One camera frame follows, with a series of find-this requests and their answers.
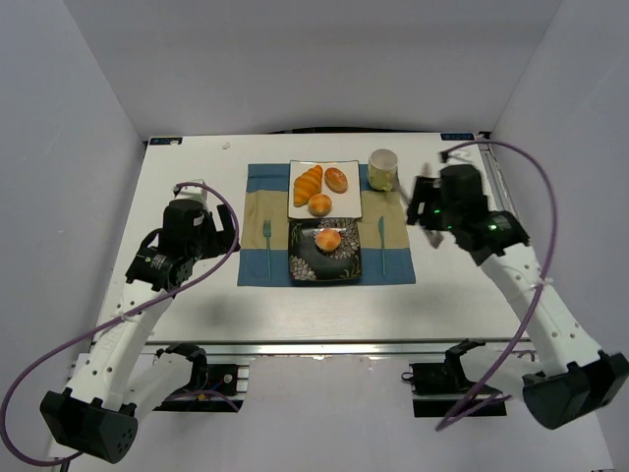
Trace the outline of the metal tongs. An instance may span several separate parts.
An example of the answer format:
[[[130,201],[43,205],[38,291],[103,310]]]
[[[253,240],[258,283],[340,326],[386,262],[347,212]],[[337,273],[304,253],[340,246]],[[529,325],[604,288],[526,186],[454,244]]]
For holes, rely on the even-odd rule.
[[[406,207],[409,207],[410,203],[411,203],[411,198],[409,197],[407,192],[403,189],[403,187],[401,186],[399,180],[395,181],[394,189],[395,189],[396,192],[399,193],[400,198],[401,198],[403,204]],[[423,228],[422,231],[423,231],[424,235],[426,236],[427,240],[429,241],[429,244],[433,248],[437,249],[440,246],[441,242],[443,241],[443,235],[440,232],[438,232],[438,231],[428,230],[428,229],[425,229],[425,228]]]

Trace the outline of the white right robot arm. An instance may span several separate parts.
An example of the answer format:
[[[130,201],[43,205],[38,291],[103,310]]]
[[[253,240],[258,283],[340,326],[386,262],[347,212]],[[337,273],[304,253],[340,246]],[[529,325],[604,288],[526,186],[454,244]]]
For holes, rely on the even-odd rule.
[[[556,430],[606,406],[628,378],[621,353],[607,354],[574,318],[545,278],[530,238],[509,211],[490,209],[480,171],[448,165],[419,176],[407,222],[449,232],[498,288],[533,342],[538,361],[465,340],[445,353],[444,371],[475,393],[484,385],[525,403],[539,424]]]

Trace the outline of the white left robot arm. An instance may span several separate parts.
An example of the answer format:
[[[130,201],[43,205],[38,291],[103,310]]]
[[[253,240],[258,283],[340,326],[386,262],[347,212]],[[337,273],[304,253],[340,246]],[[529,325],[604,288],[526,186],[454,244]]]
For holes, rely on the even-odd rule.
[[[156,363],[131,377],[157,321],[184,286],[195,263],[225,260],[237,251],[238,223],[228,205],[215,213],[197,199],[176,199],[162,225],[141,242],[126,274],[114,313],[85,363],[60,393],[49,391],[40,412],[60,445],[115,464],[129,452],[141,420],[176,393],[194,393],[207,383],[205,351],[176,343]]]

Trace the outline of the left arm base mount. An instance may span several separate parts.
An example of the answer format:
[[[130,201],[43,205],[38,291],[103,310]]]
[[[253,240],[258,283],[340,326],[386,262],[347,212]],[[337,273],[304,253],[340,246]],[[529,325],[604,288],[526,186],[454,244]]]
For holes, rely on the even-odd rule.
[[[167,398],[155,411],[193,413],[236,413],[243,401],[237,396],[245,391],[238,387],[241,367],[234,363],[208,361],[203,348],[191,343],[176,343],[160,348],[154,361],[164,354],[175,354],[192,364],[192,377],[188,384],[173,392],[176,398]]]

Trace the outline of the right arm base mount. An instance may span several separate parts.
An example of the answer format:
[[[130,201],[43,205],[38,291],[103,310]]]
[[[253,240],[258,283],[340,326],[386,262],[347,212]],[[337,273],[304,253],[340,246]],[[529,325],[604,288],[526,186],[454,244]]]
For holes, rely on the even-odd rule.
[[[411,388],[414,417],[439,420],[473,384],[459,383],[447,372],[445,351],[451,344],[412,344],[411,347],[406,353],[409,367],[400,378]]]

